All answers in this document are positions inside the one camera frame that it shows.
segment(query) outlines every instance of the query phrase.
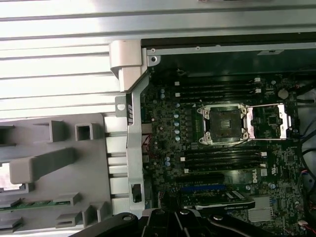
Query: black cable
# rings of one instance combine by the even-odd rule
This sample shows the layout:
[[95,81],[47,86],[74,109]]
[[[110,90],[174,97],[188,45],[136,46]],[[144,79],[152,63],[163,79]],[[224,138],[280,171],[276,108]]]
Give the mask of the black cable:
[[307,142],[308,140],[310,140],[312,137],[314,137],[316,135],[316,130],[314,130],[313,132],[311,132],[310,134],[308,134],[306,137],[304,137],[301,141],[300,144],[303,145],[305,142]]
[[302,103],[302,104],[314,104],[315,100],[302,100],[302,99],[297,99],[297,103]]
[[299,152],[299,157],[301,158],[302,164],[305,167],[305,169],[307,169],[308,174],[314,179],[314,185],[312,186],[312,188],[306,193],[306,198],[307,200],[309,200],[310,195],[314,193],[314,191],[316,190],[316,176],[312,173],[312,171],[310,170],[310,168],[307,166],[307,163],[304,159],[304,155],[306,155],[309,152],[316,152],[316,148],[310,148],[307,149],[305,151],[302,152],[302,144],[300,144],[300,148],[298,149]]
[[305,129],[305,131],[304,131],[304,133],[303,133],[303,137],[305,137],[305,135],[306,135],[306,133],[308,132],[308,129],[310,129],[310,127],[314,124],[316,122],[316,118],[314,118],[311,122],[310,122],[310,124],[308,124],[308,126],[306,127],[306,129]]

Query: green circuit board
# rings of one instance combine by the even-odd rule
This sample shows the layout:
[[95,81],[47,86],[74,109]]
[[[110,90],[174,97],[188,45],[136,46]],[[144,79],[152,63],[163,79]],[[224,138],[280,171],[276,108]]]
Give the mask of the green circuit board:
[[[228,208],[226,210],[228,214],[276,234],[289,234],[289,232],[301,234],[302,231],[297,225],[297,221],[304,217],[303,200],[297,185],[302,170],[302,164],[297,156],[299,118],[296,94],[291,90],[295,87],[295,81],[288,79],[286,75],[247,75],[245,78],[256,78],[249,83],[255,86],[254,97],[250,98],[248,94],[242,98],[229,99],[219,96],[217,100],[211,98],[213,101],[207,101],[210,98],[205,96],[205,93],[198,93],[198,86],[204,87],[205,90],[208,80],[212,84],[212,79],[207,79],[202,85],[197,82],[198,86],[190,82],[194,86],[188,87],[186,93],[181,93],[180,96],[176,94],[177,81],[187,82],[189,79],[152,79],[156,82],[150,83],[141,97],[141,113],[142,124],[150,124],[151,127],[151,132],[143,135],[144,140],[150,138],[148,139],[150,142],[143,147],[143,165],[152,181],[153,206],[158,206],[159,192],[166,190],[181,192],[185,187],[189,190],[194,187],[194,191],[182,192],[184,206],[195,206],[194,202],[196,205],[201,205],[203,202],[207,205],[208,202],[213,202],[211,196],[215,191],[197,191],[196,187],[206,185],[213,189],[212,185],[217,185],[215,189],[220,188],[221,191],[216,191],[220,197],[216,202],[221,202],[225,194],[219,194],[225,191],[237,191],[256,202],[254,209]],[[282,89],[288,91],[285,99],[278,95]],[[221,90],[221,93],[229,92],[229,86]],[[286,113],[290,115],[288,139],[272,139],[280,136],[279,125],[282,120],[278,116],[278,108],[268,106],[254,109],[255,117],[252,121],[256,137],[266,140],[245,141],[236,146],[236,153],[228,149],[231,145],[201,144],[199,139],[205,133],[205,119],[197,109],[206,105],[236,103],[249,106],[284,104]],[[254,164],[252,160],[249,163],[236,161],[243,153],[238,149],[243,148],[248,152],[251,149],[256,150],[254,155],[249,153],[248,159],[254,156],[254,160],[258,159],[260,163]],[[224,153],[217,152],[223,149],[226,150]],[[206,157],[210,155],[207,153],[209,151],[215,151],[211,153],[214,165],[207,163]],[[226,159],[224,156],[232,154],[235,154],[234,161],[223,160]],[[191,167],[191,163],[187,160],[183,162],[185,158],[193,159],[194,165]],[[199,175],[214,177],[215,181],[201,181],[198,179]]]

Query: red wire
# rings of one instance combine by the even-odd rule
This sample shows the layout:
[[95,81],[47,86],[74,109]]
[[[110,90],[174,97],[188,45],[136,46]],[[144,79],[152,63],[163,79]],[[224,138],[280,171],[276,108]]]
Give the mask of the red wire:
[[313,228],[311,228],[311,227],[309,227],[309,226],[307,226],[307,225],[305,225],[304,227],[305,227],[306,229],[312,231],[312,232],[316,235],[316,231],[315,231]]
[[149,157],[150,157],[150,158],[155,158],[155,156],[149,151],[149,144],[150,144],[150,142],[151,142],[151,140],[152,140],[152,137],[153,137],[153,136],[152,136],[151,134],[149,134],[149,135],[146,137],[146,139],[144,140],[144,142],[143,142],[143,144],[142,144],[142,147],[143,147],[143,146],[146,146],[146,151],[147,151]]

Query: metal bracket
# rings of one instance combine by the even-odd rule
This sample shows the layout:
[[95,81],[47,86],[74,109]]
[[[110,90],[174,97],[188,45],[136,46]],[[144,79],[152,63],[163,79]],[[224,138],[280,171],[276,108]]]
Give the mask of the metal bracket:
[[[282,124],[280,125],[280,137],[279,138],[256,138],[254,134],[254,127],[251,124],[253,120],[253,108],[257,107],[268,107],[268,106],[277,106],[278,107],[278,116],[282,119]],[[250,140],[263,140],[263,141],[273,141],[273,140],[286,140],[286,131],[291,127],[291,116],[287,115],[285,112],[285,105],[284,104],[266,104],[266,105],[255,105],[247,108],[247,115],[245,118],[245,127],[249,133]]]
[[129,92],[147,70],[146,49],[140,40],[117,40],[110,44],[111,71],[119,79],[121,92]]
[[161,56],[147,56],[147,66],[148,67],[153,67],[158,65],[161,62]]
[[125,96],[115,97],[115,116],[118,118],[127,116],[126,97]]

